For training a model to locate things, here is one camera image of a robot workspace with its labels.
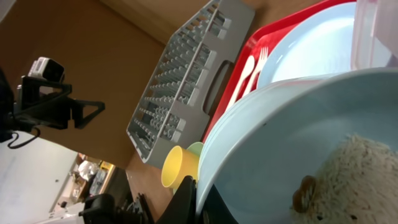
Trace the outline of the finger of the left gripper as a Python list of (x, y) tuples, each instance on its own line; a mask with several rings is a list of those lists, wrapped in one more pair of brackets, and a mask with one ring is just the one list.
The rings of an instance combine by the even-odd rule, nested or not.
[(105, 110), (105, 104), (102, 101), (72, 100), (71, 109), (75, 128), (83, 129)]

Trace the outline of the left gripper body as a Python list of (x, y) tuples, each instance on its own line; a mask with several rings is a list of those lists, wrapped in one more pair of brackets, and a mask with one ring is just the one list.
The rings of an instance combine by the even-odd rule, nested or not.
[(66, 129), (70, 119), (68, 96), (71, 92), (71, 84), (23, 76), (14, 116), (26, 123)]

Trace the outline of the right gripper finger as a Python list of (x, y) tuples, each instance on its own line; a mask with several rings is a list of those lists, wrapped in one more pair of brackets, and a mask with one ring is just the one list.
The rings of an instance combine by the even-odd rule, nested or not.
[(195, 223), (196, 189), (195, 179), (185, 176), (156, 224)]

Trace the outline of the yellow plastic cup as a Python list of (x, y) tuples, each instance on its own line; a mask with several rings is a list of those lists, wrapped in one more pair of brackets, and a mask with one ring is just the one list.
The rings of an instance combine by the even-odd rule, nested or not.
[(168, 153), (161, 173), (161, 182), (165, 188), (177, 189), (186, 176), (198, 179), (199, 157), (180, 146), (173, 147)]

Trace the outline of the small light blue bowl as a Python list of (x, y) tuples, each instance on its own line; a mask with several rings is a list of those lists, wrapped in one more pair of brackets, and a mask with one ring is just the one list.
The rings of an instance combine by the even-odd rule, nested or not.
[(350, 134), (397, 148), (397, 70), (294, 78), (233, 105), (208, 135), (195, 216), (289, 223), (292, 195)]

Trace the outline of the white plastic spoon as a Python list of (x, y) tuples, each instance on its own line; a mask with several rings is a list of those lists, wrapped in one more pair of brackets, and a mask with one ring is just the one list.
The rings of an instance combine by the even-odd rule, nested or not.
[(238, 83), (236, 85), (235, 90), (233, 91), (231, 99), (229, 100), (229, 103), (228, 103), (228, 105), (226, 107), (226, 110), (228, 110), (230, 107), (232, 107), (234, 105), (234, 103), (236, 102), (237, 97), (239, 95), (239, 91), (240, 91), (241, 85), (245, 81), (246, 77), (248, 77), (251, 74), (251, 72), (253, 71), (254, 65), (255, 65), (255, 58), (254, 58), (253, 55), (250, 55), (248, 57), (248, 59), (246, 60), (244, 68), (243, 68), (243, 70), (241, 72), (241, 76), (240, 76), (240, 78), (238, 80)]

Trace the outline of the rice and food leftovers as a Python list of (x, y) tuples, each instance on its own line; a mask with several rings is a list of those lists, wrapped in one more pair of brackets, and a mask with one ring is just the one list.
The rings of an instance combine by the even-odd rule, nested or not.
[(397, 151), (351, 135), (292, 196), (292, 223), (397, 223)]

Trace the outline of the white plastic fork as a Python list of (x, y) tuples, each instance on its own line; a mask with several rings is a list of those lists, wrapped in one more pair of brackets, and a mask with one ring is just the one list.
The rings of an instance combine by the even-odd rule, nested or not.
[(267, 58), (268, 58), (268, 51), (269, 51), (269, 48), (268, 48), (268, 47), (263, 47), (263, 48), (261, 49), (260, 54), (259, 54), (259, 58), (258, 58), (258, 61), (257, 61), (257, 64), (256, 64), (256, 67), (254, 68), (254, 71), (252, 72), (252, 74), (251, 74), (251, 76), (250, 76), (250, 79), (249, 79), (248, 84), (247, 84), (247, 86), (246, 86), (246, 88), (245, 88), (245, 91), (244, 91), (244, 93), (243, 93), (243, 96), (246, 96), (248, 93), (251, 92), (252, 86), (253, 86), (253, 84), (254, 84), (254, 81), (255, 81), (255, 79), (256, 79), (258, 73), (261, 72), (261, 70), (262, 70), (264, 64), (265, 64), (266, 61), (267, 61)]

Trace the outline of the large light blue plate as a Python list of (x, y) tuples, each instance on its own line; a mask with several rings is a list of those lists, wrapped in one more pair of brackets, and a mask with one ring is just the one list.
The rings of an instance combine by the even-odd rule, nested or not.
[(293, 28), (271, 51), (257, 87), (292, 78), (350, 71), (355, 9), (355, 2), (337, 4)]

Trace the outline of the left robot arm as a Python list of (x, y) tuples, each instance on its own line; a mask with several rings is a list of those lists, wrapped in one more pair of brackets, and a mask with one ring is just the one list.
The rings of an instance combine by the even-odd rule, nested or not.
[(63, 130), (72, 119), (76, 129), (83, 129), (105, 110), (102, 101), (76, 100), (69, 97), (71, 93), (71, 84), (23, 76), (14, 98), (1, 72), (1, 142), (18, 149), (40, 136), (39, 126)]

